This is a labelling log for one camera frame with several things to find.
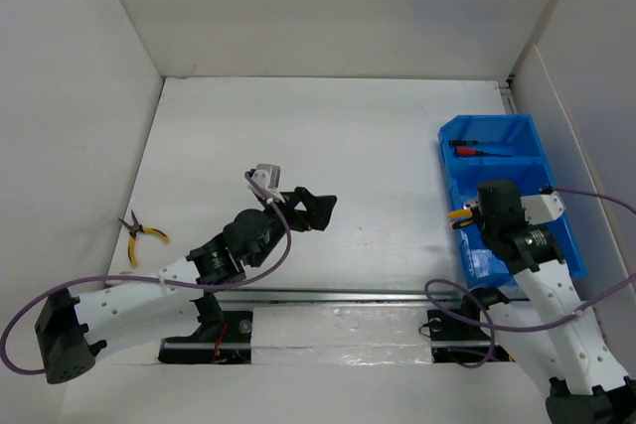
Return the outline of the silver folding utility knife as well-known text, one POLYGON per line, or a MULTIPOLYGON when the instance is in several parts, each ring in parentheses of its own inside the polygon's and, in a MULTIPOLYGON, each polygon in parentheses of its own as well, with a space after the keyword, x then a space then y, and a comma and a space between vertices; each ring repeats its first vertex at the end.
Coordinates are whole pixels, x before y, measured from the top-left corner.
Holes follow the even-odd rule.
POLYGON ((463 204, 463 208, 465 210, 472 210, 478 207, 479 207, 479 201, 477 199, 468 200, 463 204))

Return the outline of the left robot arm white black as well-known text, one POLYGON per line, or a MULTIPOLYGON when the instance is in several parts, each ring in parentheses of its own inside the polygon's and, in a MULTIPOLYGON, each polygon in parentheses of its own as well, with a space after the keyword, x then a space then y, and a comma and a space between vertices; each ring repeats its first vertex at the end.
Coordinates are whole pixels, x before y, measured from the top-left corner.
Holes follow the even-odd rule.
POLYGON ((35 324, 49 384, 66 383, 112 354, 166 338, 213 341, 225 323, 214 295, 245 279, 293 231, 323 231, 337 199, 298 187, 260 209, 239 212, 204 245, 149 275, 105 289, 49 295, 35 324))

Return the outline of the green black precision screwdriver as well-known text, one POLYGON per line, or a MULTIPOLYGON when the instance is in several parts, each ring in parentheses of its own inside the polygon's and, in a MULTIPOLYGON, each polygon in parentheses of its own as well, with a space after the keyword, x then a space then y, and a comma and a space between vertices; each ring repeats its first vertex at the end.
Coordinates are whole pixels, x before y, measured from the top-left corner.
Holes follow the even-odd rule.
POLYGON ((474 147, 479 144, 479 141, 475 140, 449 140, 448 145, 450 147, 474 147))

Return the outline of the yellow pliers corner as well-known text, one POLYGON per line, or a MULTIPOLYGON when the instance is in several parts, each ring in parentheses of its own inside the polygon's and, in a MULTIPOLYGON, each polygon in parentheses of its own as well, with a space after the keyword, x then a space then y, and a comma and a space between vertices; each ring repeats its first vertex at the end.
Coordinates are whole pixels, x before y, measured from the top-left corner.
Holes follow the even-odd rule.
POLYGON ((450 212, 448 219, 450 220, 449 228, 452 230, 465 228, 474 223, 473 211, 471 209, 450 212))

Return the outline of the red handled screwdriver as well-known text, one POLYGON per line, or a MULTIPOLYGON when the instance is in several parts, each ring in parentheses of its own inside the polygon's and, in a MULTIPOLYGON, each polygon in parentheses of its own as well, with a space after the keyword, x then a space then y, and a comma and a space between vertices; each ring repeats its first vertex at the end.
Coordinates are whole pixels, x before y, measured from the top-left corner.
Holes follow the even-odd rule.
POLYGON ((475 149, 468 146, 456 146, 454 153, 457 157, 461 158, 469 158, 469 157, 503 157, 509 158, 509 154, 502 153, 493 153, 488 151, 483 151, 479 149, 475 149))

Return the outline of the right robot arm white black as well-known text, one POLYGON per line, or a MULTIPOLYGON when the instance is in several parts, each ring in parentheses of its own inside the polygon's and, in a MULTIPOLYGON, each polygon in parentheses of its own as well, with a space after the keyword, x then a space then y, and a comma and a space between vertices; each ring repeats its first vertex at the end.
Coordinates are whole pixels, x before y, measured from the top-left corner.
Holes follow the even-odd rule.
POLYGON ((544 189, 524 196, 508 179, 482 182, 472 217, 484 245, 506 266, 538 323, 525 322, 498 289, 459 313, 471 338, 494 327, 497 342, 537 386, 553 423, 632 423, 635 380, 612 354, 590 303, 572 283, 566 258, 549 223, 565 206, 544 189))

